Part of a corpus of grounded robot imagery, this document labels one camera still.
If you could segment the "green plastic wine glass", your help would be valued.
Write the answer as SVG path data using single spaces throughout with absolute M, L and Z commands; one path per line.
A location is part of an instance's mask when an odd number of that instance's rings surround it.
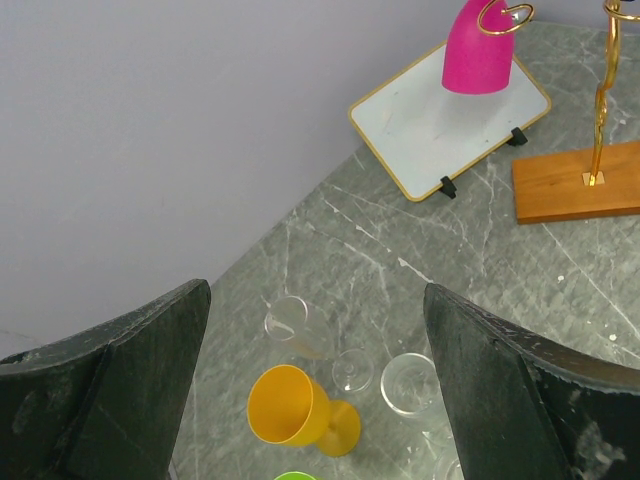
M 274 478 L 274 480 L 318 480 L 318 479 L 315 476 L 306 472 L 288 471 L 278 475 L 277 477 Z

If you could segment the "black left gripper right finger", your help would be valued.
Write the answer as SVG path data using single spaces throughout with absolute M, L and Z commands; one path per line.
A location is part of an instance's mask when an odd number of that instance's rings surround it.
M 426 332 L 467 479 L 636 479 L 639 372 L 430 283 Z

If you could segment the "pink plastic wine glass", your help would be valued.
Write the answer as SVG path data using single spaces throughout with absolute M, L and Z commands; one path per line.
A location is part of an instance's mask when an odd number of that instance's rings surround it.
M 469 0 L 457 15 L 445 48 L 442 86 L 468 95 L 505 89 L 510 81 L 515 35 L 483 33 L 478 17 L 489 1 Z

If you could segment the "orange plastic wine glass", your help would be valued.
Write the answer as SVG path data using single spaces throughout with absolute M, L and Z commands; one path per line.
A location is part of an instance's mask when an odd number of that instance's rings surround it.
M 362 430 L 353 405 L 330 399 L 318 382 L 289 364 L 272 367 L 254 383 L 247 419 L 253 434 L 265 443 L 314 445 L 330 457 L 354 450 Z

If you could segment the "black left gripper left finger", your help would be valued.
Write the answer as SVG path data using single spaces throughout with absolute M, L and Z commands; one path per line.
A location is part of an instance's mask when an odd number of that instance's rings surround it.
M 194 279 L 1 361 L 4 479 L 164 479 L 211 305 Z

